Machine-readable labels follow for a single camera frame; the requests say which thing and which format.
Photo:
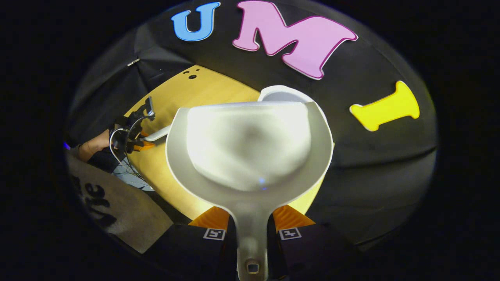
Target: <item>gray fabric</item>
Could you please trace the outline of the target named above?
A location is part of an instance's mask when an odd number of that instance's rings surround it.
[[[105,231],[143,254],[173,224],[143,191],[115,176],[66,154],[70,175],[82,202]]]

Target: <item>foam letter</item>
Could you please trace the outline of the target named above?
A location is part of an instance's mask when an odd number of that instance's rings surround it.
[[[196,11],[200,13],[201,21],[200,28],[196,32],[189,31],[188,29],[188,15],[191,14],[190,10],[185,10],[174,15],[171,20],[173,21],[175,35],[184,41],[201,41],[208,38],[214,31],[215,9],[220,5],[220,2],[213,2],[196,8]]]
[[[267,1],[243,1],[239,37],[232,44],[246,51],[257,51],[257,31],[265,53],[274,56],[296,42],[295,48],[281,58],[296,71],[316,80],[323,78],[323,65],[344,41],[358,36],[342,24],[322,16],[310,16],[290,26],[285,24],[278,8]]]

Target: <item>person's arm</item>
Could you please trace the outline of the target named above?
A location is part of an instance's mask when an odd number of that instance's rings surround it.
[[[100,135],[78,146],[78,159],[83,162],[88,162],[90,158],[97,152],[109,147],[110,145],[110,130],[107,129]]]

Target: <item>wooden table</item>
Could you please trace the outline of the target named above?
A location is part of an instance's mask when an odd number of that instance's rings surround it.
[[[232,78],[194,65],[175,75],[139,100],[127,113],[136,111],[151,96],[156,113],[154,121],[143,120],[145,133],[152,134],[172,123],[177,110],[181,107],[197,107],[213,104],[256,102],[260,93]],[[177,183],[167,165],[165,140],[158,141],[155,147],[129,155],[131,163],[151,187],[169,204],[185,216],[194,220],[213,205],[188,193]],[[323,179],[289,205],[305,214],[313,202]]]

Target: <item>blue letter u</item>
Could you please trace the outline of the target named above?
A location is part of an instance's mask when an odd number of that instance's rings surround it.
[[[188,30],[188,15],[190,10],[185,10],[174,15],[173,31],[179,39],[184,41],[201,41],[206,39],[214,31],[214,10],[221,5],[220,2],[213,2],[199,6],[196,11],[200,13],[201,25],[198,31]]]

